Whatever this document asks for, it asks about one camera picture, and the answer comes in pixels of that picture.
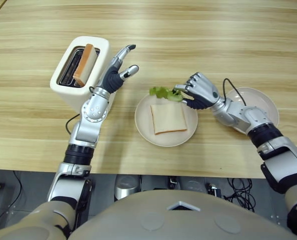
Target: white bread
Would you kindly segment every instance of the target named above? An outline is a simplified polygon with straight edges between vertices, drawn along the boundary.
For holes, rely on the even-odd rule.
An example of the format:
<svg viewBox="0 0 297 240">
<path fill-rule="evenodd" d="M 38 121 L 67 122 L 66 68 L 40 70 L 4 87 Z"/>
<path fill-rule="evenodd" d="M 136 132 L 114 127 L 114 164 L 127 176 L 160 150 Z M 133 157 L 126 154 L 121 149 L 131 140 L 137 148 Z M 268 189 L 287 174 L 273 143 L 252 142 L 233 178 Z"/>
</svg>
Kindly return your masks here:
<svg viewBox="0 0 297 240">
<path fill-rule="evenodd" d="M 81 87 L 83 87 L 89 79 L 97 58 L 98 55 L 94 46 L 92 44 L 86 44 L 82 57 L 78 63 L 78 67 L 73 74 L 73 78 Z"/>
<path fill-rule="evenodd" d="M 187 124 L 182 103 L 152 104 L 150 110 L 153 118 L 154 134 L 186 131 Z"/>
</svg>

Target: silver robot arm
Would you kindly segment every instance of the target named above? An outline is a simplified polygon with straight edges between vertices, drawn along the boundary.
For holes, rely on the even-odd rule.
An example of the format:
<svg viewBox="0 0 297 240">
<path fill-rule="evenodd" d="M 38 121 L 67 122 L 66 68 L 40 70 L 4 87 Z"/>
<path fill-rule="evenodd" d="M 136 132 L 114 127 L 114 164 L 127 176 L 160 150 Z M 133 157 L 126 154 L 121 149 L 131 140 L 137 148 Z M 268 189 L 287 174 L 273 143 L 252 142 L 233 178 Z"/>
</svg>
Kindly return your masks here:
<svg viewBox="0 0 297 240">
<path fill-rule="evenodd" d="M 89 99 L 83 104 L 80 120 L 75 124 L 65 157 L 60 163 L 48 192 L 47 201 L 19 223 L 0 230 L 0 240 L 66 240 L 76 228 L 78 213 L 87 205 L 92 183 L 86 177 L 98 142 L 101 125 L 107 116 L 110 94 L 136 74 L 137 65 L 119 73 L 123 59 L 135 45 L 122 48 L 111 60 Z"/>
<path fill-rule="evenodd" d="M 194 100 L 184 102 L 195 109 L 211 109 L 223 125 L 245 133 L 264 160 L 261 170 L 269 185 L 285 194 L 289 211 L 288 227 L 297 234 L 297 147 L 273 125 L 266 112 L 255 106 L 244 106 L 219 95 L 217 88 L 200 72 L 192 75 L 183 85 L 176 85 Z"/>
</svg>

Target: plate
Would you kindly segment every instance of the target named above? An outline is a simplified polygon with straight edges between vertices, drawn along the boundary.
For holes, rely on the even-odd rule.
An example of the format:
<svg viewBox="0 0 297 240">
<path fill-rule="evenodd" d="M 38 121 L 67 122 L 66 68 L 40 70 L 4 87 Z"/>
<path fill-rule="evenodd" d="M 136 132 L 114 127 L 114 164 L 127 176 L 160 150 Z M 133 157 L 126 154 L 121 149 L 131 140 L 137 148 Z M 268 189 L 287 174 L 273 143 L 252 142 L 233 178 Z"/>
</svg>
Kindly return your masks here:
<svg viewBox="0 0 297 240">
<path fill-rule="evenodd" d="M 189 140 L 198 127 L 198 113 L 196 110 L 182 104 L 186 131 L 166 132 L 154 134 L 152 104 L 168 104 L 170 101 L 156 96 L 146 95 L 137 105 L 135 110 L 135 125 L 142 137 L 148 142 L 160 147 L 175 147 Z"/>
<path fill-rule="evenodd" d="M 277 106 L 267 95 L 251 87 L 238 87 L 237 90 L 244 98 L 247 106 L 255 106 L 264 110 L 264 112 L 267 114 L 267 117 L 272 121 L 275 127 L 278 126 L 280 121 L 279 111 Z M 231 90 L 226 96 L 232 101 L 240 102 L 243 105 L 241 97 L 234 89 Z"/>
</svg>

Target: lettuce leaf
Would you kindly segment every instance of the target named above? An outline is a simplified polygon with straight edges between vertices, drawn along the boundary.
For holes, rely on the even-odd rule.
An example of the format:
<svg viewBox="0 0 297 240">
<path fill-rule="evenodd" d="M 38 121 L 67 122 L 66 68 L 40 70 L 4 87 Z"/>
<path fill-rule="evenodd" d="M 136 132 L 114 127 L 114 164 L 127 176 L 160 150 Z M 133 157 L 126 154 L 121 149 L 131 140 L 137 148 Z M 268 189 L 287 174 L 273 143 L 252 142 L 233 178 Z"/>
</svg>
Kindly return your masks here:
<svg viewBox="0 0 297 240">
<path fill-rule="evenodd" d="M 168 89 L 163 86 L 155 86 L 149 89 L 149 95 L 156 95 L 158 99 L 165 98 L 169 101 L 180 102 L 183 100 L 183 96 L 181 95 L 181 91 L 176 90 L 173 92 L 172 89 Z"/>
</svg>

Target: power cord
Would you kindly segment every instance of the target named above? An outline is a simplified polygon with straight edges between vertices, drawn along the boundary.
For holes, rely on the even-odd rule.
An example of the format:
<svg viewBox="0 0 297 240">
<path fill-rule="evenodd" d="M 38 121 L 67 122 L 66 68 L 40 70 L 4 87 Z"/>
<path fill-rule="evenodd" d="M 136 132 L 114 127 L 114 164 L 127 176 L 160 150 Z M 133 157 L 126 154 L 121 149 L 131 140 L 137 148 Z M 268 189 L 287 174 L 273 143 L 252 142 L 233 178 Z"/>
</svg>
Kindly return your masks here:
<svg viewBox="0 0 297 240">
<path fill-rule="evenodd" d="M 70 132 L 70 130 L 69 130 L 69 123 L 70 123 L 70 121 L 72 121 L 73 119 L 75 119 L 75 118 L 77 118 L 78 116 L 79 116 L 80 114 L 77 114 L 77 115 L 75 115 L 74 117 L 71 117 L 69 120 L 67 120 L 67 122 L 65 123 L 65 129 L 66 129 L 66 131 L 67 131 L 67 133 L 69 134 L 69 135 L 71 135 L 71 132 Z"/>
<path fill-rule="evenodd" d="M 239 180 L 242 183 L 242 187 L 238 188 L 235 184 L 235 180 Z M 232 178 L 231 180 L 227 178 L 228 184 L 233 189 L 234 193 L 230 196 L 223 196 L 225 200 L 233 203 L 233 200 L 237 200 L 242 208 L 255 212 L 256 201 L 251 194 L 251 188 L 253 186 L 252 180 L 250 178 L 246 179 L 248 184 L 245 184 L 242 178 Z"/>
<path fill-rule="evenodd" d="M 226 91 L 225 91 L 225 82 L 228 81 L 229 84 L 232 86 L 232 88 L 234 88 L 234 90 L 236 91 L 236 93 L 239 95 L 240 99 L 242 99 L 243 103 L 244 103 L 244 106 L 246 106 L 246 102 L 244 100 L 244 98 L 242 97 L 242 95 L 240 94 L 240 92 L 236 89 L 236 87 L 233 85 L 233 83 L 231 82 L 231 80 L 229 80 L 228 78 L 225 78 L 223 80 L 223 94 L 224 94 L 224 103 L 227 102 L 227 94 L 226 94 Z"/>
<path fill-rule="evenodd" d="M 13 204 L 19 199 L 19 197 L 20 197 L 20 195 L 21 195 L 21 193 L 22 193 L 23 186 L 22 186 L 21 180 L 20 180 L 20 178 L 16 175 L 15 171 L 13 171 L 13 174 L 14 174 L 14 176 L 16 177 L 18 183 L 19 183 L 19 192 L 18 192 L 16 198 L 14 199 L 14 201 L 12 201 L 12 203 L 11 203 L 10 205 L 8 205 L 7 209 L 6 209 L 4 212 L 2 212 L 2 214 L 0 215 L 0 218 L 1 218 L 4 214 L 6 214 L 8 210 L 10 210 L 10 208 L 11 208 L 11 207 L 13 206 Z"/>
</svg>

